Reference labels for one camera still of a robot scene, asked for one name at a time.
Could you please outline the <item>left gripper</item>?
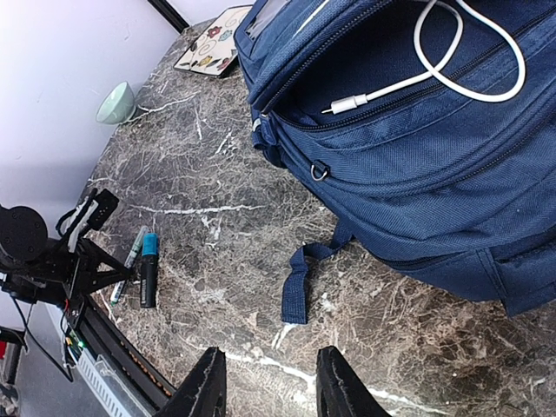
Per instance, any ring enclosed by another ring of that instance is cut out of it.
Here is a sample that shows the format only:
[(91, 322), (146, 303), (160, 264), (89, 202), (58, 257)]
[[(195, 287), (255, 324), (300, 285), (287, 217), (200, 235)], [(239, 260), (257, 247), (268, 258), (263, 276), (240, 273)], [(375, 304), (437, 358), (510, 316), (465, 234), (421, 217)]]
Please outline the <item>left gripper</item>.
[(78, 241), (76, 252), (63, 252), (63, 289), (66, 293), (64, 316), (70, 328), (79, 324), (88, 295), (135, 277), (126, 267), (88, 238)]

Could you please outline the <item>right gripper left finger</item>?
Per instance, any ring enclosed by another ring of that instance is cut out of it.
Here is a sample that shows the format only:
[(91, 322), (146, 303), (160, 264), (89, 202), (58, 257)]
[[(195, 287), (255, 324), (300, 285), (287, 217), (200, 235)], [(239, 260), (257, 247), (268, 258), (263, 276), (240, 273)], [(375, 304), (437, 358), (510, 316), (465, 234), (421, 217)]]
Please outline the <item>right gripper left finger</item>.
[(226, 355), (209, 347), (155, 417), (222, 417), (227, 407)]

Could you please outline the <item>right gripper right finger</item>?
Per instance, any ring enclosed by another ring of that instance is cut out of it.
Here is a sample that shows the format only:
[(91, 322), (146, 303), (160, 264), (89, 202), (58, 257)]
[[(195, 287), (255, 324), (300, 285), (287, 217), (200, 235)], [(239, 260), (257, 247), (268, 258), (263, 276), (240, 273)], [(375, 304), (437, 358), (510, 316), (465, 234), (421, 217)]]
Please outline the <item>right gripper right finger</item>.
[(318, 416), (391, 416), (369, 393), (335, 346), (318, 351), (315, 382)]

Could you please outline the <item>green capped white marker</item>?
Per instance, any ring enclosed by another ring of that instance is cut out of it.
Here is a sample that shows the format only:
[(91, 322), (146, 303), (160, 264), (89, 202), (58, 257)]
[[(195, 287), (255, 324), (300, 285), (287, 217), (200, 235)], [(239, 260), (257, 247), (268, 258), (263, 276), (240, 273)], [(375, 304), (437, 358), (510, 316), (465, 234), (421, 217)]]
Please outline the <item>green capped white marker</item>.
[[(148, 232), (149, 232), (149, 228), (147, 226), (142, 226), (140, 228), (139, 232), (136, 235), (134, 243), (131, 247), (131, 250), (129, 251), (128, 256), (125, 260), (125, 263), (124, 263), (125, 268), (127, 268), (127, 269), (132, 269), (133, 268), (134, 262), (135, 262), (137, 256), (139, 255), (139, 253), (142, 249), (142, 243), (143, 243), (144, 236)], [(121, 295), (122, 295), (122, 292), (125, 288), (126, 282), (127, 282), (126, 280), (119, 281), (115, 285), (115, 287), (114, 287), (114, 289), (111, 293), (111, 296), (110, 296), (110, 305), (111, 306), (114, 306), (119, 302), (119, 300), (121, 298)]]

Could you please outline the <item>navy blue student backpack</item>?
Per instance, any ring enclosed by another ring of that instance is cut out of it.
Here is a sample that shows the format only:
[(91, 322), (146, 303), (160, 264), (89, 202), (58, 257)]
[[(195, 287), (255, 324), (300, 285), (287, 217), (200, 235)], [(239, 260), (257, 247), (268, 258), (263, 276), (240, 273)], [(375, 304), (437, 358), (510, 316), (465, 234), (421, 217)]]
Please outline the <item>navy blue student backpack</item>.
[(554, 2), (258, 1), (234, 39), (254, 146), (338, 219), (291, 258), (285, 322), (352, 240), (508, 315), (554, 299)]

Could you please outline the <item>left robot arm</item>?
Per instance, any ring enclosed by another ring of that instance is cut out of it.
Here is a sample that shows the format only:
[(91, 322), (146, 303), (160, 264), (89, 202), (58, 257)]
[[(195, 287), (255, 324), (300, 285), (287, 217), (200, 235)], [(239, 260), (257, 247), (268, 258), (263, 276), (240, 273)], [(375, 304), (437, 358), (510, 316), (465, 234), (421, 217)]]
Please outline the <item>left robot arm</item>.
[(39, 301), (63, 311), (69, 330), (94, 356), (103, 355), (117, 369), (129, 369), (132, 359), (121, 336), (94, 303), (96, 291), (133, 272), (86, 238), (116, 210), (118, 200), (107, 191), (86, 201), (60, 239), (48, 236), (43, 218), (32, 208), (1, 210), (1, 289), (13, 299)]

